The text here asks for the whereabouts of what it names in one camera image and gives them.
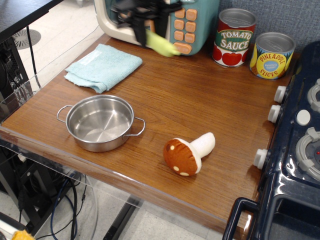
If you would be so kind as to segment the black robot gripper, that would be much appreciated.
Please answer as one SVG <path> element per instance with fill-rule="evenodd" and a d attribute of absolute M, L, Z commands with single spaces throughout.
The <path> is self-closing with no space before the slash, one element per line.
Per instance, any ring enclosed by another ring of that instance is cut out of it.
<path fill-rule="evenodd" d="M 170 13 L 182 9 L 182 2 L 175 0 L 167 3 L 164 0 L 117 0 L 109 8 L 118 27 L 131 27 L 135 38 L 145 48 L 147 34 L 145 21 L 151 20 L 154 33 L 166 38 Z"/>

